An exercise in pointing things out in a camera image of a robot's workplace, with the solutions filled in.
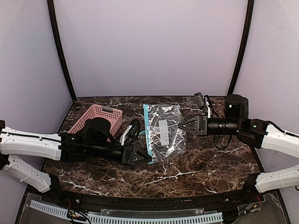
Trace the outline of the pink perforated plastic basket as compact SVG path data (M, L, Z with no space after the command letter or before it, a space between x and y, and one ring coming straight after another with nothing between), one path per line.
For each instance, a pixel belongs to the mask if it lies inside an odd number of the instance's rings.
M122 125L122 111L93 104L68 131L78 134L84 143L115 146L115 134Z

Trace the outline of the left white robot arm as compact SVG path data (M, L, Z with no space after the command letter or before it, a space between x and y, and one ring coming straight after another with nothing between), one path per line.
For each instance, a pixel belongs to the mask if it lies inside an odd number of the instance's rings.
M152 160L146 151L134 145L141 124L134 119L120 139L111 132L111 123L105 118L85 121L76 133L37 134L20 132L0 122L0 169L18 178L41 193L60 190L59 178L43 173L20 159L20 155L48 158L53 161L83 162L88 156L122 165L136 166Z

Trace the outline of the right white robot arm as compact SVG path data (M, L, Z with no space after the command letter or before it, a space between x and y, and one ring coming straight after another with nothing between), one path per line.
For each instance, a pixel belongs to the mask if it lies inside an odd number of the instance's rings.
M224 98L224 117L195 116L178 127L196 136L229 135L256 149L270 149L292 157L299 156L299 136L278 127L271 121L249 119L249 101L237 94ZM298 187L299 167L293 166L269 173L250 174L243 191L251 194Z

